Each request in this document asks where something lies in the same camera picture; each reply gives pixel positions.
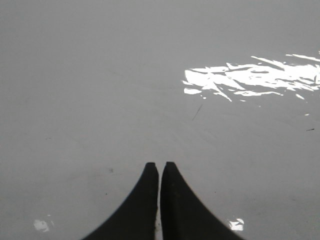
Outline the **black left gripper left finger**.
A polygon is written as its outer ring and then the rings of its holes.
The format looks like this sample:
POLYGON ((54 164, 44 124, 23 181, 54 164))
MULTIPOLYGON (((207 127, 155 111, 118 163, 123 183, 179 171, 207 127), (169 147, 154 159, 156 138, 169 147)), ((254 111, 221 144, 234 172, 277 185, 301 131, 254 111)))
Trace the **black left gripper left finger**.
POLYGON ((153 240, 158 211, 159 173, 148 162, 130 194, 85 240, 153 240))

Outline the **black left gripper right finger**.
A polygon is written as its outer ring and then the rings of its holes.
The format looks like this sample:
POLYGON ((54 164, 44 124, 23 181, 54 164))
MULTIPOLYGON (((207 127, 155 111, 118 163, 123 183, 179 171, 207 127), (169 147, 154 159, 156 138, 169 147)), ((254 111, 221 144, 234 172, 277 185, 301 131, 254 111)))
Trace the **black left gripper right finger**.
POLYGON ((162 173, 160 219, 164 240, 241 239, 206 208, 174 162, 167 162, 162 173))

